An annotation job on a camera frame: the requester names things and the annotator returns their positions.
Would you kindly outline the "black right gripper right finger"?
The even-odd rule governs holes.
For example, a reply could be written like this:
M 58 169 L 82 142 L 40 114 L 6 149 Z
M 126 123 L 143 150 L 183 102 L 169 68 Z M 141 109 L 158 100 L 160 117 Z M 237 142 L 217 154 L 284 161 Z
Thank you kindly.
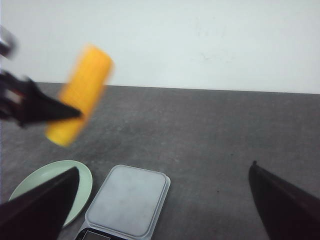
M 318 240 L 320 199 L 252 163 L 248 182 L 259 217 L 271 240 Z

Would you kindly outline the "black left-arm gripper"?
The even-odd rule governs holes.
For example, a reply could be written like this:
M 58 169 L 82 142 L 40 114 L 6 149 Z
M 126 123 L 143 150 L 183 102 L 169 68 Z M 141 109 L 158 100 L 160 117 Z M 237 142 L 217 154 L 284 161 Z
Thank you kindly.
M 0 27 L 0 57 L 12 58 L 17 48 L 13 34 Z M 20 126 L 80 118 L 80 110 L 45 95 L 28 78 L 19 79 L 8 71 L 0 73 L 0 118 Z

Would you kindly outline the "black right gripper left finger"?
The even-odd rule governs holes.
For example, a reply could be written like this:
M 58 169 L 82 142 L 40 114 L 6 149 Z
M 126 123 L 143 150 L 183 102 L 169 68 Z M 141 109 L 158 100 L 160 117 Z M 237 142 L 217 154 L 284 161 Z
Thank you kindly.
M 80 182 L 72 167 L 0 205 L 2 240 L 56 240 L 71 211 Z

